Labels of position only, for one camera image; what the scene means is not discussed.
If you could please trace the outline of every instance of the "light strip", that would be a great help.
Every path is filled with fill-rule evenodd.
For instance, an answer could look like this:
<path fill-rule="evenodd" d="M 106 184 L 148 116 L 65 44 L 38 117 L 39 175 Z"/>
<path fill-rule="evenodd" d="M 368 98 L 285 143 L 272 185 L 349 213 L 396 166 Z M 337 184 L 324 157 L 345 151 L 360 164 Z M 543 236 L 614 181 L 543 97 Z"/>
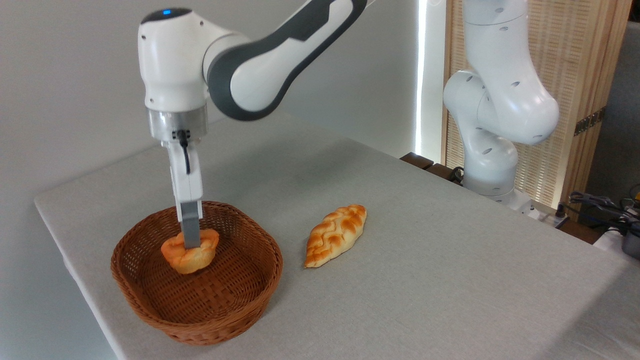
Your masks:
<path fill-rule="evenodd" d="M 415 91 L 415 145 L 414 150 L 422 155 L 422 85 L 424 83 L 424 48 L 427 36 L 427 0 L 418 0 L 418 66 Z"/>

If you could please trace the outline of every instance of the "braided bread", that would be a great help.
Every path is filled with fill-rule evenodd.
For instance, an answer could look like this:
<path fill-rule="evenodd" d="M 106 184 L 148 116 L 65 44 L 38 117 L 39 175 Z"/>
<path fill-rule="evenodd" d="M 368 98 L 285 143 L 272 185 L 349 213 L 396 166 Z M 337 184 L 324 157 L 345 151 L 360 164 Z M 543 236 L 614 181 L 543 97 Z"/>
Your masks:
<path fill-rule="evenodd" d="M 216 255 L 220 236 L 213 229 L 200 230 L 200 247 L 184 248 L 184 234 L 166 240 L 160 251 L 164 258 L 180 274 L 190 274 L 207 267 Z"/>
<path fill-rule="evenodd" d="M 357 204 L 338 208 L 325 216 L 309 235 L 305 268 L 322 266 L 349 250 L 362 234 L 366 219 L 367 210 Z"/>

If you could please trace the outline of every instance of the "wooden block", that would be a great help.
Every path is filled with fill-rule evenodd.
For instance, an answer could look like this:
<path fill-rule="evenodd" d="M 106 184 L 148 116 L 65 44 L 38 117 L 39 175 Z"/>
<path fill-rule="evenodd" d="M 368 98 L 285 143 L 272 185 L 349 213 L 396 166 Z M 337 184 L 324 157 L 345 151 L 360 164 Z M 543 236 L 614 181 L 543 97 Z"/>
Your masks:
<path fill-rule="evenodd" d="M 427 169 L 428 172 L 440 176 L 445 180 L 451 181 L 453 178 L 453 169 L 450 169 L 442 164 L 434 164 Z"/>
<path fill-rule="evenodd" d="M 560 231 L 576 237 L 586 243 L 594 244 L 602 234 L 574 221 L 567 221 L 560 227 Z"/>
<path fill-rule="evenodd" d="M 402 158 L 400 158 L 400 160 L 404 161 L 405 163 L 409 163 L 413 166 L 419 167 L 423 170 L 426 170 L 431 165 L 433 165 L 433 161 L 427 158 L 423 158 L 422 156 L 415 154 L 413 152 L 410 152 L 407 155 L 404 155 Z"/>

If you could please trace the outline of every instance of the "basket rim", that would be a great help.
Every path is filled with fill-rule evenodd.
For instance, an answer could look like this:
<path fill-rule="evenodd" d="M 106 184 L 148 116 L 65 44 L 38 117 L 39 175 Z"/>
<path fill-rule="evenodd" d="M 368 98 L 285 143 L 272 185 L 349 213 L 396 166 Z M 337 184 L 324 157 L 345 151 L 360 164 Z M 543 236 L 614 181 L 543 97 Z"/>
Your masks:
<path fill-rule="evenodd" d="M 151 322 L 156 323 L 157 325 L 170 326 L 172 328 L 204 326 L 212 322 L 215 322 L 219 326 L 230 325 L 234 322 L 237 322 L 237 320 L 234 319 L 233 315 L 239 314 L 239 313 L 250 313 L 251 311 L 248 311 L 248 309 L 251 309 L 251 310 L 258 309 L 260 308 L 260 305 L 268 303 L 271 296 L 273 295 L 273 293 L 278 287 L 278 283 L 282 276 L 282 268 L 284 264 L 282 259 L 282 253 L 280 252 L 280 247 L 276 243 L 275 239 L 273 239 L 271 235 L 269 235 L 260 225 L 258 225 L 256 221 L 254 221 L 247 214 L 243 213 L 233 205 L 226 204 L 224 202 L 208 201 L 208 200 L 202 201 L 202 204 L 207 206 L 219 206 L 219 207 L 227 208 L 228 210 L 231 210 L 232 212 L 234 212 L 236 215 L 240 216 L 243 220 L 247 221 L 249 226 L 257 230 L 262 235 L 262 238 L 269 243 L 269 245 L 271 246 L 271 249 L 273 250 L 273 254 L 276 257 L 276 263 L 275 263 L 273 275 L 267 280 L 267 284 L 265 288 L 258 294 L 258 296 L 256 296 L 253 300 L 251 300 L 244 306 L 241 306 L 233 311 L 230 311 L 229 313 L 225 314 L 225 316 L 221 318 L 213 318 L 213 319 L 209 319 L 209 320 L 206 320 L 203 322 L 197 322 L 197 323 L 179 323 L 179 322 L 170 322 L 168 320 L 163 320 L 153 314 L 150 314 L 149 311 L 147 311 L 144 307 L 140 306 L 142 302 L 140 301 L 139 296 L 137 296 L 137 294 L 133 292 L 132 286 L 131 284 L 129 284 L 129 281 L 124 277 L 122 273 L 122 269 L 120 268 L 119 264 L 120 264 L 120 258 L 122 255 L 121 250 L 129 242 L 129 239 L 131 238 L 132 233 L 137 231 L 141 226 L 145 225 L 147 222 L 152 221 L 155 217 L 159 217 L 160 214 L 167 211 L 176 212 L 177 210 L 175 206 L 172 206 L 166 209 L 162 209 L 160 211 L 156 211 L 155 213 L 150 214 L 149 216 L 140 220 L 136 225 L 131 227 L 131 229 L 129 229 L 127 233 L 120 239 L 120 241 L 118 242 L 118 244 L 116 245 L 113 251 L 113 255 L 111 256 L 111 274 L 116 280 L 116 282 L 118 283 L 122 292 L 124 293 L 123 295 L 125 296 L 125 299 L 129 303 L 129 305 L 132 307 L 134 312 L 137 313 L 138 316 L 140 316 L 143 321 L 149 323 L 150 325 L 151 325 Z"/>

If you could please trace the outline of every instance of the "gray tablecloth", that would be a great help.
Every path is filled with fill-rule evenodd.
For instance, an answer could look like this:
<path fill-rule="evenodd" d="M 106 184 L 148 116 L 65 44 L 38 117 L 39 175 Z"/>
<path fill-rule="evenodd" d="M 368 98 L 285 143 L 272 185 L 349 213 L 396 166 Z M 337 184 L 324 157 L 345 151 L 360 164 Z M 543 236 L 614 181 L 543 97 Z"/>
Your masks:
<path fill-rule="evenodd" d="M 149 327 L 111 277 L 118 240 L 174 204 L 164 149 L 36 198 L 121 359 L 640 357 L 640 269 L 623 259 L 283 113 L 217 123 L 199 153 L 204 199 L 256 220 L 285 263 L 264 316 L 221 345 Z M 354 202 L 369 211 L 356 245 L 304 270 L 311 228 Z"/>

